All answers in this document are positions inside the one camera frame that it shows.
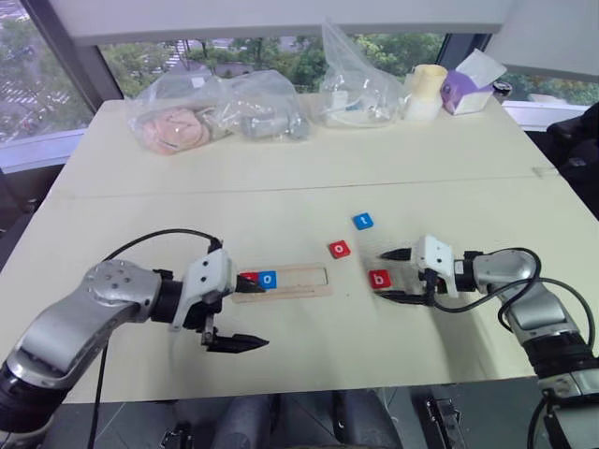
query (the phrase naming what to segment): window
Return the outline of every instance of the window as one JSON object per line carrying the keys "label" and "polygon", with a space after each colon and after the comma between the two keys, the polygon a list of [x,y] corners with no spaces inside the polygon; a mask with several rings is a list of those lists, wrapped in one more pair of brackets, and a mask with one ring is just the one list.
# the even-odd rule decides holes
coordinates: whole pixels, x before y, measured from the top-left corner
{"label": "window", "polygon": [[92,120],[17,1],[0,3],[0,143],[80,129]]}
{"label": "window", "polygon": [[[352,38],[381,70],[403,78],[414,65],[432,64],[445,35],[403,33]],[[315,92],[327,65],[319,36],[179,40],[101,47],[125,95],[135,96],[169,70],[209,68],[223,78],[275,69],[299,92]]]}
{"label": "window", "polygon": [[599,101],[599,83],[506,73],[501,80],[514,89],[510,100],[589,106]]}

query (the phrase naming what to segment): plastic bag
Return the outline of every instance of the plastic bag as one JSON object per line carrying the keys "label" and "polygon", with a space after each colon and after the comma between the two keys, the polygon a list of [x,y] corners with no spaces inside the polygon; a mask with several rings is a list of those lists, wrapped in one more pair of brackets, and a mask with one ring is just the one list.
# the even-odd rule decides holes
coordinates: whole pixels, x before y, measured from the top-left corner
{"label": "plastic bag", "polygon": [[310,125],[293,84],[276,70],[210,79],[204,95],[218,97],[218,125],[251,140],[305,139]]}
{"label": "plastic bag", "polygon": [[329,68],[313,107],[325,126],[376,127],[393,123],[401,109],[402,84],[378,70],[334,23],[322,25]]}
{"label": "plastic bag", "polygon": [[167,73],[127,100],[128,123],[145,148],[174,154],[228,134],[213,119],[216,98],[202,94],[209,71]]}

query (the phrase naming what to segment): tissue box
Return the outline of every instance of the tissue box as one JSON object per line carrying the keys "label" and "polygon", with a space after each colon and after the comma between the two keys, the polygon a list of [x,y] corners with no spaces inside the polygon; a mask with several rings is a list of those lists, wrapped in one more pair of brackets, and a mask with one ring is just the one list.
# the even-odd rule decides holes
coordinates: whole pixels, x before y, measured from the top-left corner
{"label": "tissue box", "polygon": [[441,87],[443,106],[453,115],[482,110],[492,95],[493,88],[490,85],[479,89],[468,75],[455,70],[449,70]]}

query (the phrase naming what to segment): floor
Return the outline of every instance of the floor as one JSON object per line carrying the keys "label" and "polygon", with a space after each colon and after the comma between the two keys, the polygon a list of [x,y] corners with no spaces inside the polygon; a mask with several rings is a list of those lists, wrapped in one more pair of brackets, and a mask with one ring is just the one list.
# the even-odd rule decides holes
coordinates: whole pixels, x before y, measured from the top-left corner
{"label": "floor", "polygon": [[[427,448],[414,411],[409,387],[378,389],[395,423],[405,449]],[[461,412],[460,427],[466,447],[505,449],[525,447],[526,430],[539,392],[534,379],[436,385],[436,398],[452,398]],[[333,445],[331,393],[282,395],[277,428],[271,448],[297,445]],[[157,448],[164,433],[178,421],[194,427],[195,448],[208,448],[219,418],[230,398],[188,399],[171,402],[102,404],[95,440],[97,449]],[[86,447],[92,404],[67,404],[59,409],[42,449]],[[537,449],[549,448],[543,432]]]}

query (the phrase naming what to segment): white wall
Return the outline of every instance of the white wall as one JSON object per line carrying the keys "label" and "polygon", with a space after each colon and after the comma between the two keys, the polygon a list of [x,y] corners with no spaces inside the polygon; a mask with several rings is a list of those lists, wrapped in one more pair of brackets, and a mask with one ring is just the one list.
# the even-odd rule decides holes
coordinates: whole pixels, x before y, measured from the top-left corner
{"label": "white wall", "polygon": [[51,0],[81,45],[348,32],[493,33],[513,0]]}
{"label": "white wall", "polygon": [[598,81],[599,0],[518,0],[486,53],[523,72]]}

